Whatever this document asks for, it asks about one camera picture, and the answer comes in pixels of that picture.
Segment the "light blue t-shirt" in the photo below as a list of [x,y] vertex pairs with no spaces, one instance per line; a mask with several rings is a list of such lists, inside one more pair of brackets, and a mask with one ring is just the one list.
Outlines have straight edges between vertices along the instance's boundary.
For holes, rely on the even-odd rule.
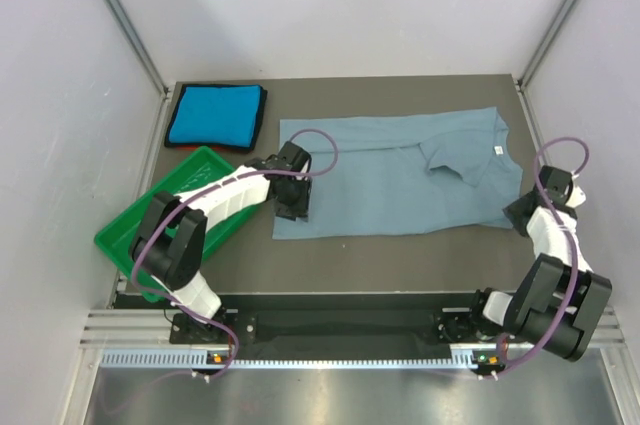
[[507,150],[496,108],[404,117],[287,119],[281,140],[312,157],[309,217],[278,218],[276,240],[415,235],[511,226],[503,210],[523,170]]

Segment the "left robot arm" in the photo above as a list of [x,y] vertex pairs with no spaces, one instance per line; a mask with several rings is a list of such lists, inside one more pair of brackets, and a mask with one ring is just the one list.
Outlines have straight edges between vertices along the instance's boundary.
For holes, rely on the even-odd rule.
[[129,254],[172,301],[194,313],[192,329],[205,341],[226,332],[221,299],[200,273],[207,233],[215,226],[263,202],[276,215],[308,218],[311,155],[291,141],[266,159],[254,158],[233,173],[181,194],[160,191],[134,234]]

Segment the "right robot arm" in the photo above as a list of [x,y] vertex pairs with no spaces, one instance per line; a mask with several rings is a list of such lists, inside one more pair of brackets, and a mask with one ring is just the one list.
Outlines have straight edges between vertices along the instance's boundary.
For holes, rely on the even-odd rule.
[[575,362],[582,357],[612,293],[580,250],[576,208],[586,201],[571,173],[543,166],[539,183],[505,207],[519,235],[532,241],[535,261],[515,293],[478,290],[466,325],[476,339],[512,335]]

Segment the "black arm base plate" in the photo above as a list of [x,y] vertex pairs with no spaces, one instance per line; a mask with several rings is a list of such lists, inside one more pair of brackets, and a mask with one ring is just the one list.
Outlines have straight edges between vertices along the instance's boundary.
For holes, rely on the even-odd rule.
[[277,339],[309,339],[329,344],[340,338],[409,338],[427,344],[489,340],[501,329],[461,310],[424,308],[262,308],[222,309],[213,319],[236,332],[246,345]]

